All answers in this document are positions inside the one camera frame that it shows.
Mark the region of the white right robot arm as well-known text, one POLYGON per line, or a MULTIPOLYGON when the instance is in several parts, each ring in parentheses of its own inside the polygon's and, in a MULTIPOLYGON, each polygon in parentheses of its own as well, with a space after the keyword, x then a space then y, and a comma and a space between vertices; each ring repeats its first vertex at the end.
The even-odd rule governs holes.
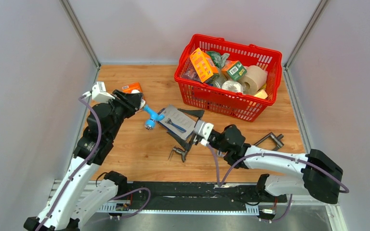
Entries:
POLYGON ((280 173, 278 176, 262 174, 256 185, 256 196, 269 201, 273 196, 285 194, 310 195, 327 204, 337 204, 341 193, 349 193, 342 183, 343 169, 324 152, 311 149, 309 153, 290 154, 279 151, 278 147, 267 150, 256 144, 246 143, 235 124, 222 132, 214 130, 212 123, 202 121, 204 110, 175 109, 175 115, 187 119, 193 117, 192 126, 173 123, 174 130, 168 131, 180 145, 173 153, 181 155, 183 161, 193 145, 201 144, 210 148, 214 159, 220 155, 230 165, 218 186, 222 186, 235 168, 265 169, 280 173))

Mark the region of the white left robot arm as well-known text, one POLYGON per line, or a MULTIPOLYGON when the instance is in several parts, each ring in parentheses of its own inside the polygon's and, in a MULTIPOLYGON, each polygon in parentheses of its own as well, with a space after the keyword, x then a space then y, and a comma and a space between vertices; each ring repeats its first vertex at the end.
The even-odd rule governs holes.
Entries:
POLYGON ((23 224, 27 231, 79 231, 106 201, 129 195, 127 178, 115 171, 107 172, 99 188, 80 200, 87 183, 114 147, 124 122, 140 111, 143 94, 137 90, 112 93, 92 89, 78 101, 90 111, 87 127, 77 142, 66 175, 45 208, 23 224))

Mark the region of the white plastic pipe elbow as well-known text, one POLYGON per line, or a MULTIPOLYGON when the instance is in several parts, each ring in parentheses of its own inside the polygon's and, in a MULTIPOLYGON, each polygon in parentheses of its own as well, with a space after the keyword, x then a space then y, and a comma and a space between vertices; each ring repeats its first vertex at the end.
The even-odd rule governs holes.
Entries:
POLYGON ((144 99, 142 99, 141 104, 140 104, 140 109, 142 110, 145 105, 146 105, 146 102, 144 99))

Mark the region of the blue plastic water faucet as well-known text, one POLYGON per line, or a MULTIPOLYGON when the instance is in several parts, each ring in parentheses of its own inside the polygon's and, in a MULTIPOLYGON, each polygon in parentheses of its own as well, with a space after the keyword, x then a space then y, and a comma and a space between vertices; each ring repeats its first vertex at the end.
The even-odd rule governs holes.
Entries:
POLYGON ((143 107, 143 110, 149 114, 149 119, 145 122, 145 128, 147 130, 153 130, 156 126, 156 123, 165 118, 165 115, 156 113, 147 104, 143 107))

